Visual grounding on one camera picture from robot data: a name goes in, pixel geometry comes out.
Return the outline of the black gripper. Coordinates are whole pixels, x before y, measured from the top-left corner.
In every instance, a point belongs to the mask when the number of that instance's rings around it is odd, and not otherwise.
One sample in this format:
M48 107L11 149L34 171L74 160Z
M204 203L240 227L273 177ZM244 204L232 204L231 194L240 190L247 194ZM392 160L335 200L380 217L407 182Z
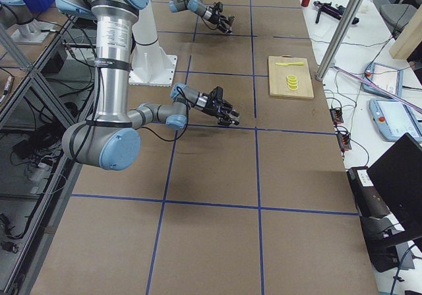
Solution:
M224 16L222 14L224 5L221 1L214 3L212 6L207 6L206 9L206 20L208 22L224 34L232 33L231 26L227 24L233 24L235 17L233 15Z
M218 125L229 127L229 115L239 117L239 113L224 99L224 90L217 86L209 94L200 93L197 99L197 107L201 112L218 119Z

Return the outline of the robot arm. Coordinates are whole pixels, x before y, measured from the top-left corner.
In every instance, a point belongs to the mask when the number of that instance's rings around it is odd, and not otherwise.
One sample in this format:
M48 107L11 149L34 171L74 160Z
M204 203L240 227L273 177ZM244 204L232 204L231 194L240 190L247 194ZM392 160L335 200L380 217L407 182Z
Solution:
M219 30L224 34L232 33L235 17L223 15L224 4L221 1L214 2L213 5L206 5L202 0L171 0L169 8L173 13L191 11L201 18L209 29Z
M173 82L177 57L166 54L158 43L150 1L55 0L61 13L97 24L93 111L62 138L64 153L75 162L124 170L138 156L141 127L155 122L184 129L191 109L215 117L219 125L238 124L239 115L224 100L222 88L203 93ZM129 110L132 84L170 86L172 102L144 103Z

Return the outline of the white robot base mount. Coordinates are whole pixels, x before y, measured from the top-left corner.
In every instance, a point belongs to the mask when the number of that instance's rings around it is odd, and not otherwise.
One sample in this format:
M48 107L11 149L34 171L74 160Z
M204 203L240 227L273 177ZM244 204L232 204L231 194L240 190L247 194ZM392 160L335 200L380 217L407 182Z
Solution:
M150 3L139 11L138 21L132 31L135 48L131 57L129 84L171 86L177 56L168 55L161 47Z

